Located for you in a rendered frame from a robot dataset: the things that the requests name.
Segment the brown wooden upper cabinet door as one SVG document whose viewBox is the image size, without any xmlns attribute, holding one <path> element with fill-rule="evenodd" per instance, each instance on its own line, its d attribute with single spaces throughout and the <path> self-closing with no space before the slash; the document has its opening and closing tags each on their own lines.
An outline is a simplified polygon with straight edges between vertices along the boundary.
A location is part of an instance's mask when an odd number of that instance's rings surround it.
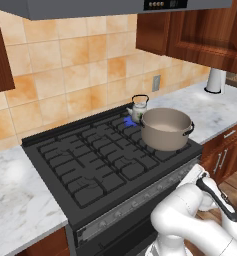
<svg viewBox="0 0 237 256">
<path fill-rule="evenodd" d="M 167 55 L 237 73 L 237 0 L 230 8 L 172 13 Z"/>
</svg>

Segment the brown wooden lower cabinet door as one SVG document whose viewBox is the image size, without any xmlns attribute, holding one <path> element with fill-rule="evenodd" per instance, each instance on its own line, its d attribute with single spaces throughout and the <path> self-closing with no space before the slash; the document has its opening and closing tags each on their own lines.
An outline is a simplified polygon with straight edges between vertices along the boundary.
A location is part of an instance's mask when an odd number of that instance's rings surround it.
<svg viewBox="0 0 237 256">
<path fill-rule="evenodd" d="M 218 159 L 218 154 L 220 152 L 222 152 L 222 156 L 221 156 L 221 159 L 220 159 L 220 162 L 219 162 L 219 166 L 220 166 L 221 161 L 222 161 L 223 156 L 224 156 L 224 150 L 215 150 L 201 161 L 201 165 L 204 167 L 204 169 L 206 171 L 209 172 L 210 177 L 212 179 L 214 179 L 217 184 L 219 184 L 221 182 L 222 174 L 223 174 L 223 167 L 222 167 L 222 169 L 220 169 L 220 167 L 218 166 L 216 174 L 213 173 L 213 170 L 215 168 L 215 165 L 216 165 L 216 162 L 217 162 L 217 159 Z"/>
<path fill-rule="evenodd" d="M 232 141 L 225 149 L 228 148 L 228 152 L 223 164 L 222 183 L 227 177 L 229 177 L 237 167 L 237 139 Z"/>
</svg>

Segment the grey wall outlet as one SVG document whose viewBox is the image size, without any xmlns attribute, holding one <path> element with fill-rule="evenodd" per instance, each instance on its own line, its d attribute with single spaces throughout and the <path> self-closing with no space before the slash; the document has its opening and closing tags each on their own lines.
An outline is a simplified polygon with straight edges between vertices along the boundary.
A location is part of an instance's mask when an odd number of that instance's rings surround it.
<svg viewBox="0 0 237 256">
<path fill-rule="evenodd" d="M 160 75 L 153 76 L 152 92 L 158 91 L 160 89 L 160 81 L 161 81 Z"/>
</svg>

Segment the brown woven basket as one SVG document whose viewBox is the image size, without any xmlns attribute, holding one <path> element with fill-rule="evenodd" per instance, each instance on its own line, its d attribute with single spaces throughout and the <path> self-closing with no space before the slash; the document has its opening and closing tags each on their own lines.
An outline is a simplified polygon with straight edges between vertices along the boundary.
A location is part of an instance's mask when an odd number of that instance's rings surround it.
<svg viewBox="0 0 237 256">
<path fill-rule="evenodd" d="M 237 74 L 227 72 L 226 73 L 226 83 L 230 86 L 233 86 L 233 87 L 237 88 Z"/>
</svg>

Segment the brown upper cabinet side panel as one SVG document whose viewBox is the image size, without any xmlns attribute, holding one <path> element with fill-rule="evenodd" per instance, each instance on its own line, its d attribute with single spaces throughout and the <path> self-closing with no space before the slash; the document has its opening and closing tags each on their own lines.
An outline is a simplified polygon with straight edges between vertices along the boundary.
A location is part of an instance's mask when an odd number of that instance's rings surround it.
<svg viewBox="0 0 237 256">
<path fill-rule="evenodd" d="M 137 15 L 136 48 L 156 55 L 166 53 L 170 14 Z"/>
</svg>

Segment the black gas stove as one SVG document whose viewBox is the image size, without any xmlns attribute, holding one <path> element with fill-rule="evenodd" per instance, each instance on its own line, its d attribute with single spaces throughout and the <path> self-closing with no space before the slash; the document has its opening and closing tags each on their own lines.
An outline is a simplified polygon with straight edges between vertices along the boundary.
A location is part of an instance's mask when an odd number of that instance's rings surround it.
<svg viewBox="0 0 237 256">
<path fill-rule="evenodd" d="M 147 146 L 124 105 L 24 138 L 22 148 L 68 219 L 75 256 L 138 256 L 157 237 L 154 207 L 202 146 Z"/>
</svg>

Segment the brown wooden cabinet door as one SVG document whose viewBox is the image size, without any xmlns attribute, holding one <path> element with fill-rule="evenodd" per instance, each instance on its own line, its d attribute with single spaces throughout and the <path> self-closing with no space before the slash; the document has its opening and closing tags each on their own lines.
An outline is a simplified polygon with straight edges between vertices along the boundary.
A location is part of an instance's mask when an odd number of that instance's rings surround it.
<svg viewBox="0 0 237 256">
<path fill-rule="evenodd" d="M 228 152 L 223 164 L 222 183 L 227 177 L 229 177 L 237 167 L 237 139 L 232 141 L 225 149 L 228 148 Z"/>
<path fill-rule="evenodd" d="M 216 174 L 213 173 L 213 170 L 215 168 L 215 165 L 216 165 L 216 162 L 217 162 L 217 159 L 218 159 L 218 154 L 220 152 L 222 152 L 222 156 L 221 156 L 221 159 L 220 159 L 220 162 L 219 162 L 219 166 L 220 166 L 221 161 L 222 161 L 223 156 L 224 156 L 224 150 L 215 150 L 201 161 L 201 165 L 204 167 L 204 169 L 206 171 L 209 172 L 210 177 L 212 179 L 214 179 L 217 184 L 219 184 L 221 182 L 222 174 L 223 174 L 223 167 L 222 167 L 222 169 L 220 169 L 220 167 L 218 166 Z"/>
<path fill-rule="evenodd" d="M 167 55 L 237 73 L 237 0 L 230 8 L 172 13 Z"/>
</svg>

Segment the blue burner flame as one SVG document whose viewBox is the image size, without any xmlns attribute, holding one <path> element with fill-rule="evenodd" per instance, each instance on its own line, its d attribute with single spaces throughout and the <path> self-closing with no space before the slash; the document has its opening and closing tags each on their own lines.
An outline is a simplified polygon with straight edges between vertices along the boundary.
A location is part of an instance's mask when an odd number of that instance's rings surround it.
<svg viewBox="0 0 237 256">
<path fill-rule="evenodd" d="M 137 124 L 132 121 L 130 116 L 126 116 L 124 118 L 124 126 L 125 127 L 137 127 Z"/>
</svg>

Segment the white paper towel roll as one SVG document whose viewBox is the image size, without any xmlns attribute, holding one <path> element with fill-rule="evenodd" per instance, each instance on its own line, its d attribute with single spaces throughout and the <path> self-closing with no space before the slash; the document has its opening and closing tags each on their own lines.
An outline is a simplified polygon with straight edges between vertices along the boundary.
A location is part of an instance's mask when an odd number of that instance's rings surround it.
<svg viewBox="0 0 237 256">
<path fill-rule="evenodd" d="M 211 94 L 223 94 L 226 82 L 226 72 L 216 68 L 211 68 L 207 85 L 204 90 Z"/>
</svg>

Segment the brown wooden lower cabinet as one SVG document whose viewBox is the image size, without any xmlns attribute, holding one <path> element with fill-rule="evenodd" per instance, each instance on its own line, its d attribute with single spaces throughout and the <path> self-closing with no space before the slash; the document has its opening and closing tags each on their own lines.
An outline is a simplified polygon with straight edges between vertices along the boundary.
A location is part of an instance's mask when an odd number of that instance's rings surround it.
<svg viewBox="0 0 237 256">
<path fill-rule="evenodd" d="M 15 256 L 70 256 L 65 229 L 55 231 Z"/>
</svg>

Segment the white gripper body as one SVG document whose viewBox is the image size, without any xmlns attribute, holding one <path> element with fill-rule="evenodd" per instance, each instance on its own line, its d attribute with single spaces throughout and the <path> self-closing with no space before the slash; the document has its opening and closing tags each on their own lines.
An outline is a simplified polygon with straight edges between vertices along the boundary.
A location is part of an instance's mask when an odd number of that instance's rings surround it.
<svg viewBox="0 0 237 256">
<path fill-rule="evenodd" d="M 210 174 L 200 164 L 195 164 L 188 174 L 179 183 L 180 186 L 190 183 L 195 184 L 196 181 L 202 177 L 209 177 Z"/>
</svg>

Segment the grey range hood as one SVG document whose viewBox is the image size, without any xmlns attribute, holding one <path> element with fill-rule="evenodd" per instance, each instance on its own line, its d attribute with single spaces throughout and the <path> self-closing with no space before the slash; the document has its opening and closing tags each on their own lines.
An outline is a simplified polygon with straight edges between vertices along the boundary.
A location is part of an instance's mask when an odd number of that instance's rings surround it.
<svg viewBox="0 0 237 256">
<path fill-rule="evenodd" d="M 229 8 L 232 0 L 0 0 L 0 10 L 30 20 Z"/>
</svg>

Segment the brown wooden drawer front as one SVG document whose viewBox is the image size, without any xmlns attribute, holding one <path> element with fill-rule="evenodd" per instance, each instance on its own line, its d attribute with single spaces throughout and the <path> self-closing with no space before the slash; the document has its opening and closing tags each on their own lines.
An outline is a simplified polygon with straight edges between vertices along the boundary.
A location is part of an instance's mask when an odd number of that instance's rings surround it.
<svg viewBox="0 0 237 256">
<path fill-rule="evenodd" d="M 232 130 L 236 130 L 236 132 L 233 135 L 229 136 L 228 138 L 224 139 L 223 138 L 224 134 L 230 133 Z M 221 134 L 214 137 L 213 139 L 209 140 L 208 142 L 206 142 L 203 145 L 202 158 L 204 159 L 219 147 L 225 145 L 228 142 L 231 142 L 236 138 L 237 138 L 237 124 L 227 129 L 226 131 L 222 132 Z"/>
</svg>

